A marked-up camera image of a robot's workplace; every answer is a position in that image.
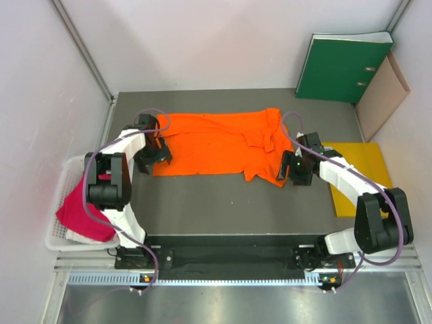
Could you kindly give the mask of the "orange t shirt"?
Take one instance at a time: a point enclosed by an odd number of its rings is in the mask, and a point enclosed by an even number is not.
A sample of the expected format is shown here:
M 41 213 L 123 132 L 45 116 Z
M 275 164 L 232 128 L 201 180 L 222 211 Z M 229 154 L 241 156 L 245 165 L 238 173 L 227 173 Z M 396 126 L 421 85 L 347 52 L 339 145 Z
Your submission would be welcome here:
M 243 173 L 247 182 L 260 177 L 281 188 L 278 180 L 284 151 L 294 149 L 281 128 L 281 111 L 266 108 L 246 113 L 159 114 L 171 162 L 153 167 L 153 175 L 195 176 Z

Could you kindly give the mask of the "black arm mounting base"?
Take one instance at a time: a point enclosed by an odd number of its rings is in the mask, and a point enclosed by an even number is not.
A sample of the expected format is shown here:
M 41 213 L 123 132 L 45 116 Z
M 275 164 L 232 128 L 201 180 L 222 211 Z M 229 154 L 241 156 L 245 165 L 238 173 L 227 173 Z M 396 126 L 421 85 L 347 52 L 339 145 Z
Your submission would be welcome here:
M 313 234 L 155 235 L 148 250 L 118 247 L 115 268 L 158 269 L 159 279 L 300 279 L 305 271 L 355 267 L 352 254 L 322 260 Z

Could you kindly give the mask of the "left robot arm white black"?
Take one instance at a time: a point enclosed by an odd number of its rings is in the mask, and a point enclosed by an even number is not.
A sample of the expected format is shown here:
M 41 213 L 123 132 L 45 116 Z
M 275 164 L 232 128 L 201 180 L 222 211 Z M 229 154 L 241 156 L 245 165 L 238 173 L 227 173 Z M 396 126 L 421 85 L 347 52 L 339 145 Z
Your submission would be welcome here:
M 159 119 L 145 109 L 133 124 L 125 126 L 113 141 L 89 153 L 84 159 L 82 205 L 87 215 L 102 225 L 115 230 L 119 245 L 131 249 L 130 260 L 137 267 L 147 267 L 153 252 L 145 246 L 146 232 L 139 224 L 131 206 L 133 169 L 149 173 L 157 163 L 171 163 L 173 156 L 162 132 L 168 130 L 171 120 L 165 112 L 157 112 Z

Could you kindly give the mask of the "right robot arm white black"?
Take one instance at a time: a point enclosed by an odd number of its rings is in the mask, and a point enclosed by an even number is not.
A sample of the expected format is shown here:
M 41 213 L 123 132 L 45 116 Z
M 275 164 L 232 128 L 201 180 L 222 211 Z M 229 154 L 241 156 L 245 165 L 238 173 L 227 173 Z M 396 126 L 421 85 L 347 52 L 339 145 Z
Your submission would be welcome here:
M 341 254 L 373 254 L 411 244 L 414 232 L 408 200 L 400 188 L 387 188 L 363 175 L 341 153 L 323 146 L 317 133 L 299 133 L 297 151 L 284 151 L 278 181 L 310 186 L 314 176 L 334 186 L 355 208 L 354 226 L 326 234 L 315 243 L 315 259 L 323 267 Z

